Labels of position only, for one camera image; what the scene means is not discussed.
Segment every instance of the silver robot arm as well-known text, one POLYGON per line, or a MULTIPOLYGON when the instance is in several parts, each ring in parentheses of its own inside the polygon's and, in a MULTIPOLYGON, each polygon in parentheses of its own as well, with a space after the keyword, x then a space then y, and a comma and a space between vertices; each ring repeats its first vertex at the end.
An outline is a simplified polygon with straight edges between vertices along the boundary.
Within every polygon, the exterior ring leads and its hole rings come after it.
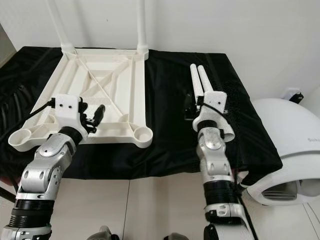
POLYGON ((52 102, 62 128, 36 150, 33 161, 24 169, 11 219, 1 233, 1 240, 50 238, 50 219, 63 173, 76 146, 87 139, 88 133, 96 132, 105 112, 105 106, 101 105, 93 119, 87 119, 84 111, 88 104, 66 94, 58 95, 52 102))
POLYGON ((235 191, 235 180, 225 155, 225 142, 235 137, 224 117, 227 94, 214 91, 203 66, 190 66, 199 116, 192 126, 198 132, 197 155, 206 200, 205 240, 254 240, 244 206, 235 191))

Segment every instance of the black tablecloth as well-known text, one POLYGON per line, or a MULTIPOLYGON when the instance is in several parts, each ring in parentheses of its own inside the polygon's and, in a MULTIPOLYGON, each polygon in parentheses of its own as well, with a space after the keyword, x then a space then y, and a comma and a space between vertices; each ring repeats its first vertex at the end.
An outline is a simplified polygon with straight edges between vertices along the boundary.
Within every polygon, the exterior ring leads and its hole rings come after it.
MULTIPOLYGON (((0 69, 0 134, 31 111, 61 56, 60 48, 23 47, 0 69)), ((150 50, 145 62, 145 115, 153 131, 151 146, 80 145, 64 177, 135 179, 199 171, 197 133, 186 120, 186 100, 193 96, 192 63, 203 65, 213 88, 228 95, 226 109, 236 138, 227 143, 226 155, 233 168, 249 170, 245 183, 280 169, 277 150, 225 54, 150 50)), ((17 152, 8 144, 2 149, 1 164, 15 175, 22 173, 35 151, 17 152)))

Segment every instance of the white wall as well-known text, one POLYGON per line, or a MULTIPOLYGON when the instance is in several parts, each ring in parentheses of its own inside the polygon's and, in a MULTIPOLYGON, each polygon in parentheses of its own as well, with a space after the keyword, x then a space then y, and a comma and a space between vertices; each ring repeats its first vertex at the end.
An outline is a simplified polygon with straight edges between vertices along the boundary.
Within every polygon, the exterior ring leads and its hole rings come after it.
POLYGON ((15 54, 16 49, 12 45, 5 30, 0 25, 0 68, 15 54))
MULTIPOLYGON (((77 47, 135 48, 135 0, 56 0, 77 47)), ((307 94, 320 84, 318 0, 146 0, 156 50, 226 53, 253 99, 307 94)), ((0 22, 18 50, 59 46, 44 0, 1 0, 0 22)))

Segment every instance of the white vertical pole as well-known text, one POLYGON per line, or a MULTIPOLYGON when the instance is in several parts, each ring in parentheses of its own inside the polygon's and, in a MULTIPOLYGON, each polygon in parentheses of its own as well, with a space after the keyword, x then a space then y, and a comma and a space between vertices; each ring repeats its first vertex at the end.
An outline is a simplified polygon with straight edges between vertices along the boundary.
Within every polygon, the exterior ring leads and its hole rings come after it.
POLYGON ((200 78, 198 75, 198 70, 195 64, 190 65, 191 70, 191 78, 192 78, 192 85, 193 85, 193 92, 194 92, 194 98, 195 102, 198 101, 199 96, 204 95, 204 91, 202 90, 200 78))
POLYGON ((146 13, 145 0, 136 0, 136 19, 138 31, 138 45, 137 50, 146 52, 148 50, 147 36, 146 36, 146 13))
POLYGON ((201 78, 202 86, 205 92, 213 92, 214 89, 211 86, 210 80, 206 74, 206 70, 204 66, 200 65, 198 66, 199 75, 201 78))
POLYGON ((76 52, 75 48, 67 37, 55 0, 46 0, 46 3, 51 15, 55 31, 60 39, 62 52, 74 54, 76 52))

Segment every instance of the electrical outlet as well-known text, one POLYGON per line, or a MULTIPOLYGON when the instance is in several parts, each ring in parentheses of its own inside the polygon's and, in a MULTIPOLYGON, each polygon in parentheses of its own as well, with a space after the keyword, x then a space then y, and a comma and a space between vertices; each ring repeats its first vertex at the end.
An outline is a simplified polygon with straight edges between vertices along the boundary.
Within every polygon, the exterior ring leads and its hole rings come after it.
POLYGON ((297 87, 288 87, 283 93, 281 98, 285 100, 289 100, 292 98, 295 94, 301 93, 300 88, 297 87))

